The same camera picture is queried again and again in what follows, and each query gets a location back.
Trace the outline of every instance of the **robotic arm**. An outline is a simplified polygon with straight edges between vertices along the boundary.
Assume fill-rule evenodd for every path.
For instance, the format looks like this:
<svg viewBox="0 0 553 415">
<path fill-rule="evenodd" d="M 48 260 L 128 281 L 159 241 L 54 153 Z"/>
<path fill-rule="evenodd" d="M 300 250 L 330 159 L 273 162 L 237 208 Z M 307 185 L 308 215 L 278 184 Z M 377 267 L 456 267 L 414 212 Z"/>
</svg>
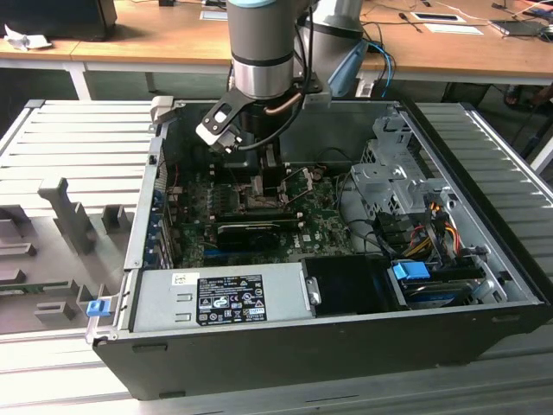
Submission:
<svg viewBox="0 0 553 415">
<path fill-rule="evenodd" d="M 233 86 L 198 125 L 198 135 L 216 151 L 261 149 L 292 124 L 307 95 L 327 89 L 316 71 L 340 95 L 366 52 L 361 5 L 320 0 L 313 12 L 310 0 L 228 0 Z M 253 143 L 243 144 L 245 133 Z"/>
</svg>

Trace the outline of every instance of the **power supply label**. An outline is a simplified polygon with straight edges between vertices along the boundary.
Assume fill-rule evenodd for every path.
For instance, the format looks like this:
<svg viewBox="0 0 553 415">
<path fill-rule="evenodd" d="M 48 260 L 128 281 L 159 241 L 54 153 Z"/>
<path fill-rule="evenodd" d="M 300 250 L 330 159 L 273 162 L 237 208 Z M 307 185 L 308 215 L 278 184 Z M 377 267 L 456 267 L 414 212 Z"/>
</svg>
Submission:
<svg viewBox="0 0 553 415">
<path fill-rule="evenodd" d="M 199 278 L 196 298 L 200 326 L 267 320 L 261 275 Z"/>
</svg>

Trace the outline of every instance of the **copper pipe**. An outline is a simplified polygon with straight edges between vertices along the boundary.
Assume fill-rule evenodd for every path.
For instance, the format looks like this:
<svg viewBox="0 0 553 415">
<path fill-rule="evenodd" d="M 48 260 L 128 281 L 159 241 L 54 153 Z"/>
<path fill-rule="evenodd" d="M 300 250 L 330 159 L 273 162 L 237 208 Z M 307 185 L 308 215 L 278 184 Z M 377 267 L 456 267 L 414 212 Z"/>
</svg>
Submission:
<svg viewBox="0 0 553 415">
<path fill-rule="evenodd" d="M 295 104 L 297 101 L 300 100 L 302 97 L 302 93 L 297 93 L 292 98 L 290 98 L 288 101 L 286 101 L 284 104 L 278 106 L 277 108 L 267 108 L 265 107 L 265 114 L 267 115 L 277 115 L 281 112 L 286 111 L 289 109 L 293 104 Z"/>
</svg>

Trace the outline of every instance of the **metal bracket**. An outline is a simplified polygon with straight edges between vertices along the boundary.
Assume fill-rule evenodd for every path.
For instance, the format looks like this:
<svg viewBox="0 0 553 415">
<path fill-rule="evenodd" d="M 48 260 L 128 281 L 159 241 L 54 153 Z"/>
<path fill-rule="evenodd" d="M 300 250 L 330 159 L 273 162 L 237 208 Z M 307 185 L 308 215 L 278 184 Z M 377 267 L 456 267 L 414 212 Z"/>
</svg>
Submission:
<svg viewBox="0 0 553 415">
<path fill-rule="evenodd" d="M 20 205 L 0 205 L 0 219 L 11 219 L 17 225 L 31 221 Z"/>
<path fill-rule="evenodd" d="M 106 233 L 129 232 L 130 222 L 123 205 L 106 205 L 102 213 Z"/>
<path fill-rule="evenodd" d="M 175 97 L 171 96 L 159 96 L 152 99 L 149 105 L 149 115 L 152 118 L 152 124 L 163 124 L 175 116 L 173 111 L 174 99 Z"/>
<path fill-rule="evenodd" d="M 298 92 L 303 89 L 303 78 L 294 78 L 293 85 L 296 87 Z M 310 93 L 320 93 L 323 90 L 323 84 L 315 72 L 311 73 L 311 79 L 309 80 L 309 85 L 307 87 L 306 94 Z"/>
<path fill-rule="evenodd" d="M 104 284 L 100 285 L 100 289 L 98 292 L 98 300 L 109 300 L 110 301 L 110 314 L 116 313 L 118 303 L 120 301 L 119 294 L 116 294 L 114 296 L 111 296 L 107 288 Z M 82 305 L 85 310 L 83 311 L 86 313 L 86 309 L 88 308 L 88 302 L 83 304 L 78 304 L 79 307 Z M 99 326 L 100 319 L 102 321 L 108 320 L 106 317 L 100 317 L 100 316 L 94 316 L 90 317 L 88 319 L 88 324 L 86 325 L 86 332 L 85 332 L 85 342 L 88 344 L 93 344 L 94 339 L 99 339 L 101 337 L 107 337 L 110 340 L 116 340 L 118 338 L 118 335 L 116 334 L 115 326 L 113 323 L 108 323 L 108 325 Z"/>
<path fill-rule="evenodd" d="M 71 279 L 62 285 L 44 287 L 43 291 L 51 297 L 76 297 L 79 294 L 79 286 Z"/>
<path fill-rule="evenodd" d="M 0 219 L 0 240 L 20 239 L 21 231 L 12 219 Z"/>
<path fill-rule="evenodd" d="M 75 312 L 65 301 L 55 303 L 38 303 L 35 317 L 44 324 L 68 322 L 75 317 Z"/>
<path fill-rule="evenodd" d="M 222 133 L 245 106 L 256 100 L 246 97 L 234 88 L 226 92 L 201 121 L 202 125 L 214 136 Z"/>
<path fill-rule="evenodd" d="M 319 290 L 319 284 L 317 278 L 310 277 L 305 280 L 305 284 L 308 289 L 308 298 L 311 305 L 319 305 L 322 303 L 321 291 Z"/>
<path fill-rule="evenodd" d="M 45 99 L 30 99 L 25 104 L 25 108 L 42 108 L 45 102 Z"/>
<path fill-rule="evenodd" d="M 61 228 L 65 231 L 78 254 L 87 254 L 92 250 L 93 243 L 86 235 L 86 223 L 74 210 L 67 197 L 67 179 L 53 178 L 42 181 L 38 195 L 52 205 Z"/>
</svg>

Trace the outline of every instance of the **blue drive latch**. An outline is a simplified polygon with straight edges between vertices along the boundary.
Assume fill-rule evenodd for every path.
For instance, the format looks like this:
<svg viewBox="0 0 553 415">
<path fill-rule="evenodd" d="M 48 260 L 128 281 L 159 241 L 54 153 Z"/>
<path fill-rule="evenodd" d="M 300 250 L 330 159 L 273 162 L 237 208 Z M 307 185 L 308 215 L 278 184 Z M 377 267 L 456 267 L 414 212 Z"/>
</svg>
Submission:
<svg viewBox="0 0 553 415">
<path fill-rule="evenodd" d="M 423 262 L 400 262 L 392 270 L 398 280 L 430 278 L 429 270 Z"/>
</svg>

